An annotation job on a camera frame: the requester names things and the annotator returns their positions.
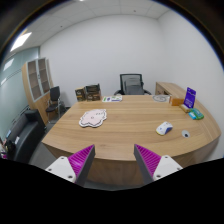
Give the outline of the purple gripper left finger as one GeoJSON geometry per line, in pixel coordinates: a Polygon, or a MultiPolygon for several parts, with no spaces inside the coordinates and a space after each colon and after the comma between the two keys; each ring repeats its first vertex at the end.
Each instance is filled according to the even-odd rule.
{"type": "Polygon", "coordinates": [[[46,168],[58,177],[83,186],[95,157],[95,146],[90,145],[69,157],[60,156],[46,168]]]}

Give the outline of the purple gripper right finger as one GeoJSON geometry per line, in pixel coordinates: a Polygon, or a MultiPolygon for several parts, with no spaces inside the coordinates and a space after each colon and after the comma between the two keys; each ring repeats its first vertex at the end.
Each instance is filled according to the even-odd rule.
{"type": "Polygon", "coordinates": [[[160,156],[155,152],[135,144],[134,156],[140,168],[145,185],[182,169],[170,156],[160,156]]]}

